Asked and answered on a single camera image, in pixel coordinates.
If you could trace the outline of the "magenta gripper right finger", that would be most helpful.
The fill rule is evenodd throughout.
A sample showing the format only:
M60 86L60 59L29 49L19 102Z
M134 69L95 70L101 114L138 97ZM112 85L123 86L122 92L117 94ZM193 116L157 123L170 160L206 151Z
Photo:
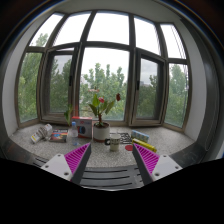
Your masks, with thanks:
M132 153L135 157L144 185L182 169L170 156L166 154L158 155L136 143L133 144Z

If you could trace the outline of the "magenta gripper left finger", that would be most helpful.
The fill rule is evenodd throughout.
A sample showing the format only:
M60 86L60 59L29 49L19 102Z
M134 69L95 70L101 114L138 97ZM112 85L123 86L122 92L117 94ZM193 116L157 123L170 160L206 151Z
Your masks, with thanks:
M87 143L65 155L56 154L42 169L79 185L90 154L91 144Z

